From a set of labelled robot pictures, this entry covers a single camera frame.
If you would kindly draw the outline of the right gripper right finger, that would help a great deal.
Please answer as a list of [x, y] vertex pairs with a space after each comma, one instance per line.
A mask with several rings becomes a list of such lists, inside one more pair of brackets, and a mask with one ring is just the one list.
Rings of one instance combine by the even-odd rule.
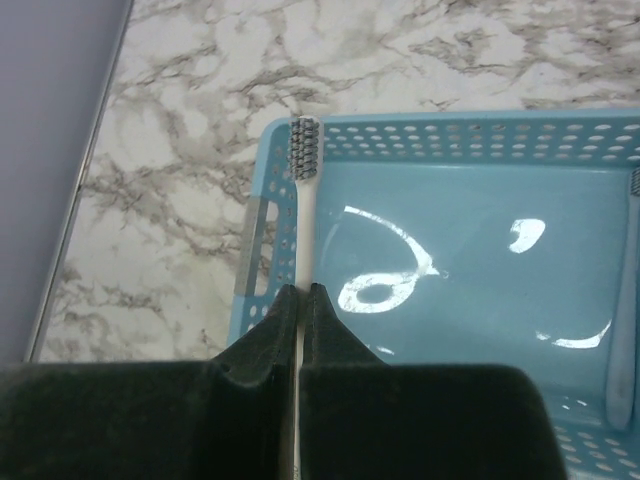
[[563, 479], [543, 399], [505, 365], [389, 365], [315, 284], [300, 374], [305, 479]]

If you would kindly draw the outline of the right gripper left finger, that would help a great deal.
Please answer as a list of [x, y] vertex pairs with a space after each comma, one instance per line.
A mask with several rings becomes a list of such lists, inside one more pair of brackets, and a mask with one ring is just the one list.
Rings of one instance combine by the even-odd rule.
[[1, 371], [5, 479], [288, 479], [299, 296], [201, 361]]

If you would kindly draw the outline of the blue plastic basket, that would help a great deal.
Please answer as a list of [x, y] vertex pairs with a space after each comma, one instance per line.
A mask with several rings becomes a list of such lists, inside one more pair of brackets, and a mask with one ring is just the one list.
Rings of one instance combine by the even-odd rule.
[[391, 364], [500, 363], [542, 391], [573, 479], [639, 475], [607, 421], [639, 170], [635, 109], [332, 116], [313, 277]]

